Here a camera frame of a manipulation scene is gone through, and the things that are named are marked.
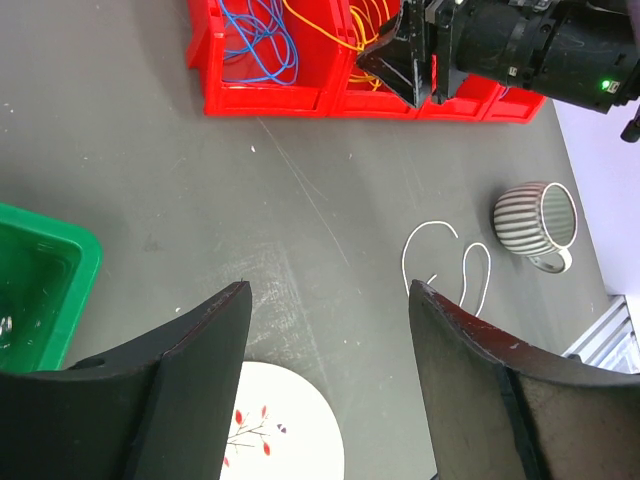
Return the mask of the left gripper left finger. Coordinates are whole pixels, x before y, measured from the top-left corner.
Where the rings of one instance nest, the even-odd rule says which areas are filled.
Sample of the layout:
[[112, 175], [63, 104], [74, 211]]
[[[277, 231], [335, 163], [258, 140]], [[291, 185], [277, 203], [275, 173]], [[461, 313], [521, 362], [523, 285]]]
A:
[[216, 479], [252, 312], [246, 281], [58, 371], [1, 377], [5, 479]]

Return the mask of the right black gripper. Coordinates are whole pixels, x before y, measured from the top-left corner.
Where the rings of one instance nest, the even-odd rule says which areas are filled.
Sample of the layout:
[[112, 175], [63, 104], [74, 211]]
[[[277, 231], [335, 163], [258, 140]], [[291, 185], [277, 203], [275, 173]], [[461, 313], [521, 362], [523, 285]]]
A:
[[380, 80], [408, 106], [419, 109], [431, 94], [439, 104], [471, 75], [521, 86], [533, 71], [532, 42], [553, 1], [433, 1], [401, 4], [356, 58], [357, 67]]

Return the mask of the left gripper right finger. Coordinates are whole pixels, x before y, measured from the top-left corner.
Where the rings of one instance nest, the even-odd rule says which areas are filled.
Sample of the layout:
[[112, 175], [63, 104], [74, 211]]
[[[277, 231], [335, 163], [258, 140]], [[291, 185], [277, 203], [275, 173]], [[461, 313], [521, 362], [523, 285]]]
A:
[[439, 479], [635, 479], [639, 379], [533, 346], [422, 281], [409, 291]]

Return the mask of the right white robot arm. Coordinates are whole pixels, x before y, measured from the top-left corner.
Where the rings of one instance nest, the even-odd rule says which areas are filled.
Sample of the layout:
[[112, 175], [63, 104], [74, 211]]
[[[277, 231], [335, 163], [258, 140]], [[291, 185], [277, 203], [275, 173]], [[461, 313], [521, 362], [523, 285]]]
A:
[[639, 97], [639, 4], [405, 1], [356, 64], [413, 108], [475, 75], [605, 114]]

